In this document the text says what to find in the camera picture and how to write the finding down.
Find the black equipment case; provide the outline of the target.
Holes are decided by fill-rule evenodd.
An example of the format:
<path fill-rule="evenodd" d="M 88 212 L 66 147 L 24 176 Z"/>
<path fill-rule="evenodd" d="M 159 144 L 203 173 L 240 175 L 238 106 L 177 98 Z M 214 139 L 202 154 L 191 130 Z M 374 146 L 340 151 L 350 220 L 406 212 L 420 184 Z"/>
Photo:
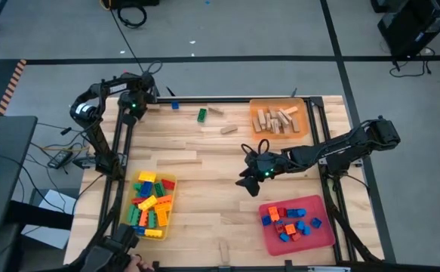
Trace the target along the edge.
<path fill-rule="evenodd" d="M 400 0 L 377 27 L 393 57 L 412 58 L 440 33 L 440 0 Z"/>

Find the black jointed device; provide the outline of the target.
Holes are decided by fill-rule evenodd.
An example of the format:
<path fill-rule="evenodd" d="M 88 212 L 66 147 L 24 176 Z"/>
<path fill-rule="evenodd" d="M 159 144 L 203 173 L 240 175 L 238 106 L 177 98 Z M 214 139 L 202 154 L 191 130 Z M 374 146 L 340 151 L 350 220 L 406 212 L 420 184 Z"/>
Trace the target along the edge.
<path fill-rule="evenodd" d="M 105 236 L 86 254 L 79 272 L 123 272 L 131 261 L 129 250 L 139 242 L 132 226 L 120 224 L 116 233 Z"/>

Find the yellow translucent bin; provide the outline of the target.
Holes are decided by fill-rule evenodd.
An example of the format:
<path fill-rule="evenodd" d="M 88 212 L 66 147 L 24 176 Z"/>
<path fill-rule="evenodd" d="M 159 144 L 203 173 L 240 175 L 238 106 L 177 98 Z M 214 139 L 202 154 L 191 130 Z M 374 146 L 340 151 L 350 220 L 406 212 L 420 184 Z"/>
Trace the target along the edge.
<path fill-rule="evenodd" d="M 122 213 L 121 213 L 121 220 L 120 220 L 120 222 L 123 223 L 123 224 L 130 225 L 130 226 L 132 226 L 132 227 L 133 227 L 134 225 L 132 225 L 131 223 L 128 223 L 128 222 L 127 222 L 128 209 L 129 209 L 129 206 L 130 206 L 130 205 L 133 205 L 133 204 L 131 203 L 131 200 L 132 200 L 133 198 L 140 197 L 140 191 L 136 191 L 136 190 L 134 189 L 134 183 L 141 183 L 141 184 L 143 183 L 143 182 L 141 182 L 141 181 L 138 181 L 138 176 L 139 176 L 139 174 L 140 174 L 141 172 L 142 172 L 142 171 L 137 171 L 137 172 L 132 176 L 131 182 L 128 184 L 128 192 L 124 195 L 124 200 L 123 200 L 123 208 L 122 208 Z M 167 237 L 167 235 L 168 235 L 168 228 L 169 228 L 169 225 L 170 225 L 170 223 L 171 223 L 172 209 L 173 209 L 173 207 L 174 207 L 175 193 L 176 193 L 176 190 L 177 190 L 177 179 L 176 179 L 176 177 L 175 177 L 174 175 L 164 174 L 164 173 L 157 173 L 157 172 L 156 172 L 156 178 L 155 178 L 155 182 L 154 182 L 154 183 L 156 183 L 156 182 L 162 182 L 162 179 L 168 179 L 169 181 L 173 181 L 173 182 L 175 182 L 175 183 L 176 183 L 176 187 L 175 187 L 174 190 L 167 190 L 167 189 L 165 189 L 165 191 L 166 191 L 166 195 L 172 195 L 172 196 L 173 196 L 173 200 L 172 200 L 172 202 L 171 202 L 171 210 L 168 212 L 168 225 L 167 225 L 167 226 L 164 226 L 164 227 L 159 227 L 159 226 L 158 226 L 157 215 L 156 215 L 156 211 L 155 211 L 154 206 L 153 206 L 152 208 L 148 209 L 148 211 L 149 211 L 149 210 L 154 210 L 154 211 L 155 211 L 155 215 L 156 215 L 156 223 L 157 223 L 157 227 L 156 227 L 155 229 L 156 229 L 156 230 L 162 230 L 162 231 L 163 231 L 163 235 L 162 235 L 161 238 L 154 238 L 154 237 L 141 236 L 141 237 L 143 237 L 143 238 L 150 239 L 150 240 L 165 240 L 166 237 Z M 151 196 L 155 196 L 156 199 L 158 199 L 158 197 L 157 197 L 156 194 L 155 194 L 154 183 L 153 183 L 153 187 L 152 187 L 152 194 L 151 194 Z M 146 228 L 146 229 L 149 229 L 149 228 L 148 228 L 148 219 L 147 219 L 147 223 L 146 223 L 145 228 Z"/>

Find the loose toy bricks on table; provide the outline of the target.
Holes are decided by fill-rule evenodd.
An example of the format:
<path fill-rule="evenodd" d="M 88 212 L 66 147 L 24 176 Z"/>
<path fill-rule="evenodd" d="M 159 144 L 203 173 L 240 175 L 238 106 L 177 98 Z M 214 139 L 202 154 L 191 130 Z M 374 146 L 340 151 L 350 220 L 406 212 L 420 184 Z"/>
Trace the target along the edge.
<path fill-rule="evenodd" d="M 287 255 L 271 256 L 263 239 L 258 209 L 262 204 L 305 196 L 323 196 L 318 166 L 304 173 L 279 175 L 261 183 L 251 197 L 235 182 L 246 168 L 240 144 L 257 148 L 252 138 L 248 98 L 182 97 L 173 110 L 162 102 L 134 126 L 126 183 L 139 170 L 174 175 L 178 181 L 168 236 L 165 240 L 142 240 L 138 253 L 161 267 L 213 267 L 223 265 L 220 241 L 227 241 L 229 266 L 280 266 L 334 264 L 333 246 Z M 197 123 L 200 108 L 220 108 L 223 115 L 207 113 Z M 238 131 L 221 134 L 228 125 Z M 64 263 L 70 263 L 88 244 L 98 227 L 105 178 L 92 185 L 78 200 Z M 371 200 L 365 187 L 345 177 L 341 187 L 351 228 L 378 258 L 386 258 Z"/>

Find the person's hand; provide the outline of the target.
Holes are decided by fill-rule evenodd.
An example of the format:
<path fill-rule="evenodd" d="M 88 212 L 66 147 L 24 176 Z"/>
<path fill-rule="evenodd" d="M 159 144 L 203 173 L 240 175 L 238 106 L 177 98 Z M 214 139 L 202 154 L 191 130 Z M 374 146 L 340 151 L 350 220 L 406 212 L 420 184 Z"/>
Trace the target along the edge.
<path fill-rule="evenodd" d="M 144 272 L 148 269 L 148 264 L 145 263 L 140 255 L 130 255 L 130 258 L 131 260 L 123 272 Z"/>

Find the black equipment box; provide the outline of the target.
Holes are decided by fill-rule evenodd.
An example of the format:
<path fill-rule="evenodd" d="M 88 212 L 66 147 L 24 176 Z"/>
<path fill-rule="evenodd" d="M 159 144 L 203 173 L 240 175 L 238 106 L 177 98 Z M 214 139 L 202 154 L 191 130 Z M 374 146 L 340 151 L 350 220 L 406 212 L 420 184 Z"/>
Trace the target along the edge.
<path fill-rule="evenodd" d="M 386 13 L 389 10 L 389 0 L 370 0 L 375 13 Z"/>
<path fill-rule="evenodd" d="M 102 7 L 106 10 L 125 7 L 126 5 L 157 6 L 160 0 L 98 0 Z"/>

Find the orange translucent bin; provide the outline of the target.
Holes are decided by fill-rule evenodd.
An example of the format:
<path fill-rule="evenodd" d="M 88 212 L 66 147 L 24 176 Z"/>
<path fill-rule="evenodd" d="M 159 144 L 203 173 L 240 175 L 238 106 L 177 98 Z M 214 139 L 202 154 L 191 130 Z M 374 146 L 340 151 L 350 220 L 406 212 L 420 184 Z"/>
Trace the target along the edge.
<path fill-rule="evenodd" d="M 279 111 L 279 109 L 286 110 L 290 107 L 297 107 L 298 111 L 290 114 L 291 118 L 295 117 L 300 126 L 300 132 L 295 133 L 292 128 L 291 121 L 289 122 Z M 271 139 L 271 140 L 280 140 L 280 139 L 294 139 L 294 138 L 303 138 L 309 133 L 308 126 L 308 114 L 306 111 L 306 103 L 303 99 L 300 98 L 270 98 L 270 99 L 253 99 L 250 101 L 250 114 L 251 114 L 251 122 L 253 117 L 257 117 L 257 111 L 263 110 L 264 113 L 269 113 L 269 109 L 275 110 L 278 114 L 278 123 L 279 123 L 279 134 L 274 134 L 273 131 L 267 131 L 265 125 L 260 125 L 262 131 L 260 133 L 256 133 L 253 127 L 253 139 L 261 140 L 261 139 Z M 291 133 L 285 134 L 282 130 L 282 123 L 289 124 Z"/>

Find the black side desk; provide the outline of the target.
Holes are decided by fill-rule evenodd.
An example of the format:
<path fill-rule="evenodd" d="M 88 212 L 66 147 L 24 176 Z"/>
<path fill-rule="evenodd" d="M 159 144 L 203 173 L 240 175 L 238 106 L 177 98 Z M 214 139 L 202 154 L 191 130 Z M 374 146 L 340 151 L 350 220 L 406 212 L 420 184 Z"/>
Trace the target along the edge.
<path fill-rule="evenodd" d="M 35 131 L 35 116 L 0 117 L 0 227 L 19 222 L 24 204 L 12 200 L 26 152 Z"/>

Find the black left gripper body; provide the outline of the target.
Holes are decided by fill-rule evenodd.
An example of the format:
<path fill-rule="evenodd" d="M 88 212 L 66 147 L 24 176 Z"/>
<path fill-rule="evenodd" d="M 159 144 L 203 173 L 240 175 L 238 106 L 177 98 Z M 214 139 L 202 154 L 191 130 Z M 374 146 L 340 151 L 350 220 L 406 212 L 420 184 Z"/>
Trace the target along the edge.
<path fill-rule="evenodd" d="M 129 110 L 129 114 L 141 120 L 147 111 L 148 104 L 154 104 L 156 98 L 148 91 L 126 91 L 119 96 L 120 109 Z"/>

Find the pink translucent bin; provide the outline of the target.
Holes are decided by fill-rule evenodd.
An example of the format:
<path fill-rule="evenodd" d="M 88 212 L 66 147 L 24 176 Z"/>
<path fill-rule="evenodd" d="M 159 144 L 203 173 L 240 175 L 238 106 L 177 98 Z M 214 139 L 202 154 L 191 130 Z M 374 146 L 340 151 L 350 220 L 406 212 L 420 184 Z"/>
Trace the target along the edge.
<path fill-rule="evenodd" d="M 288 218 L 279 216 L 279 220 L 273 222 L 268 226 L 263 226 L 261 218 L 270 214 L 268 208 L 270 206 L 276 206 L 278 208 L 288 209 L 305 209 L 306 216 L 300 218 Z M 266 244 L 267 252 L 272 256 L 286 255 L 294 252 L 301 252 L 310 249 L 318 249 L 326 246 L 332 246 L 335 244 L 334 232 L 332 226 L 328 221 L 327 212 L 323 203 L 323 199 L 319 195 L 305 196 L 297 199 L 289 199 L 279 202 L 271 202 L 262 204 L 259 209 L 260 221 L 263 226 L 263 238 Z M 318 218 L 322 221 L 322 225 L 319 229 L 314 228 L 311 225 L 311 220 Z M 275 229 L 275 224 L 283 223 L 284 225 L 293 224 L 296 227 L 298 221 L 303 221 L 305 226 L 309 226 L 311 234 L 308 236 L 303 235 L 302 230 L 297 230 L 296 233 L 300 233 L 301 238 L 298 241 L 291 239 L 288 242 L 283 242 Z"/>

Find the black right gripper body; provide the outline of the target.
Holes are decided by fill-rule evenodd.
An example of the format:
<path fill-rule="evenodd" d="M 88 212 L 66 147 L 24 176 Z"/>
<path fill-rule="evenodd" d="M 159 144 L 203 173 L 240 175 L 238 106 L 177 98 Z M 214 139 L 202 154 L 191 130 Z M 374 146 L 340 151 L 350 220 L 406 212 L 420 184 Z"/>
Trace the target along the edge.
<path fill-rule="evenodd" d="M 291 166 L 291 161 L 285 155 L 277 153 L 250 151 L 246 153 L 245 164 L 252 171 L 252 176 L 249 177 L 264 181 L 267 178 L 273 179 L 276 175 L 285 173 Z"/>

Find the black beam with light strips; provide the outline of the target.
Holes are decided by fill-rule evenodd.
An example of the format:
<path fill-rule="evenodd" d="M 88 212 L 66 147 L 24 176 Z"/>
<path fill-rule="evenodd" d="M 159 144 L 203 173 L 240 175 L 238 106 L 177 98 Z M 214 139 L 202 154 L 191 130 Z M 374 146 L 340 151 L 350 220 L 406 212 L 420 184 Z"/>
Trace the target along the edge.
<path fill-rule="evenodd" d="M 153 262 L 155 272 L 352 272 L 349 267 L 337 266 L 294 266 L 286 260 L 280 266 L 229 266 L 213 267 L 161 267 L 158 261 Z"/>

